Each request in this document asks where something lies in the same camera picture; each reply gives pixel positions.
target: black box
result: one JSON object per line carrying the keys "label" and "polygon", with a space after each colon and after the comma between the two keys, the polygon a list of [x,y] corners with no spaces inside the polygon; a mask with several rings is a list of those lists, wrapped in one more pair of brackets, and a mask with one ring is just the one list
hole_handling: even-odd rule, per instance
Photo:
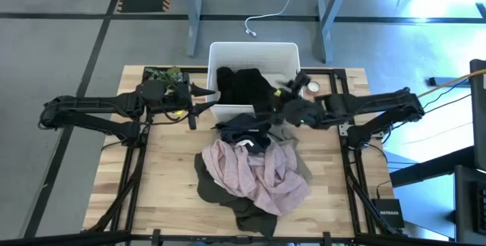
{"label": "black box", "polygon": [[399,200],[373,200],[378,213],[395,229],[405,228]]}

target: yellow cable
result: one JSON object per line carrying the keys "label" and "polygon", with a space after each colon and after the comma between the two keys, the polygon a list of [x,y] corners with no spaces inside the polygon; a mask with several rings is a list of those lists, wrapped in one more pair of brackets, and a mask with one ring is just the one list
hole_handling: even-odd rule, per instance
{"label": "yellow cable", "polygon": [[443,87],[447,87],[447,86],[449,86],[449,85],[451,85],[451,84],[454,84],[455,82],[457,82],[457,81],[459,81],[459,80],[464,80],[464,79],[466,79],[466,78],[470,78],[470,77],[473,77],[473,76],[476,76],[476,75],[480,75],[480,74],[486,74],[486,69],[482,69],[482,70],[480,70],[480,71],[475,71],[475,72],[473,72],[473,73],[470,73],[470,74],[467,74],[467,75],[461,76],[461,77],[459,77],[459,78],[456,78],[456,79],[454,79],[454,80],[452,80],[452,81],[450,81],[450,82],[447,82],[447,83],[445,83],[445,84],[441,84],[439,87],[435,87],[435,88],[433,88],[433,89],[431,89],[431,90],[429,90],[429,91],[426,91],[426,92],[424,92],[424,93],[420,94],[420,95],[418,96],[418,98],[421,98],[421,97],[423,97],[423,96],[425,96],[425,95],[431,94],[431,93],[433,93],[434,91],[439,90],[439,89],[441,89],[441,88],[443,88]]}

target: white plastic bin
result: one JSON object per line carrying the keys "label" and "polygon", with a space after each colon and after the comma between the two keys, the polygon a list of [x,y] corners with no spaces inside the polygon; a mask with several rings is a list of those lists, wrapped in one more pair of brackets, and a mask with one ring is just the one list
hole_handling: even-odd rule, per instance
{"label": "white plastic bin", "polygon": [[[207,96],[207,102],[219,99],[216,70],[221,67],[233,71],[258,68],[265,79],[277,88],[281,87],[279,81],[295,79],[301,70],[298,48],[294,43],[214,42],[210,47],[207,89],[215,90],[216,94]],[[210,109],[216,122],[229,121],[240,113],[254,115],[253,106],[214,105]]]}

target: light pink cloth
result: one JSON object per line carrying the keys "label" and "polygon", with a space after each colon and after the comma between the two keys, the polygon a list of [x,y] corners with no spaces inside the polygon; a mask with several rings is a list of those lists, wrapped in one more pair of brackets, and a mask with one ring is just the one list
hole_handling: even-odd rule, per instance
{"label": "light pink cloth", "polygon": [[297,159],[290,143],[272,142],[264,157],[249,156],[245,147],[222,140],[203,148],[203,160],[215,182],[228,193],[247,197],[256,207],[277,216],[294,210],[311,193],[296,173]]}

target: black fabric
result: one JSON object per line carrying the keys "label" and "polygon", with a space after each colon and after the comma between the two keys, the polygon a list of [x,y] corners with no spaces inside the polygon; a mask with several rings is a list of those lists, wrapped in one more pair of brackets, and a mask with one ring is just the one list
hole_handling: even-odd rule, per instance
{"label": "black fabric", "polygon": [[197,193],[199,197],[209,203],[219,203],[233,209],[238,229],[249,232],[260,232],[266,238],[272,238],[276,228],[276,216],[256,207],[253,201],[246,197],[236,197],[214,182],[207,171],[201,153],[194,157],[194,168],[199,183]]}
{"label": "black fabric", "polygon": [[230,68],[221,67],[216,71],[216,81],[221,92],[218,101],[221,105],[267,105],[276,90],[256,68],[234,73]]}
{"label": "black fabric", "polygon": [[259,121],[253,116],[245,113],[237,115],[226,122],[219,122],[215,128],[221,134],[221,140],[228,144],[236,144],[242,140],[249,140],[253,146],[246,144],[249,155],[264,156],[265,150],[270,145],[271,140],[267,136],[271,124]]}

